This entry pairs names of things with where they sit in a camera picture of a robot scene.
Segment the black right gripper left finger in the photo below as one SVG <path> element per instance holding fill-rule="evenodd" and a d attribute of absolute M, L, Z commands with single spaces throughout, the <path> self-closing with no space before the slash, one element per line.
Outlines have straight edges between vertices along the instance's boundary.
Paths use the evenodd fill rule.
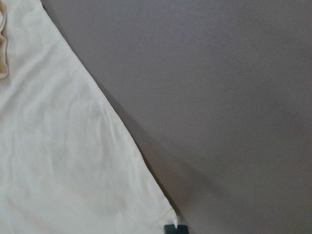
<path fill-rule="evenodd" d="M 164 226 L 164 234 L 176 234 L 176 227 L 174 224 Z"/>

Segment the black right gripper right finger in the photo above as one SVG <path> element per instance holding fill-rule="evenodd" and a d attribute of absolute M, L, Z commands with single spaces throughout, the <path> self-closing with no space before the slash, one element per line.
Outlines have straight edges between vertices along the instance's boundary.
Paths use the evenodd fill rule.
<path fill-rule="evenodd" d="M 189 234 L 187 225 L 177 225 L 177 234 Z"/>

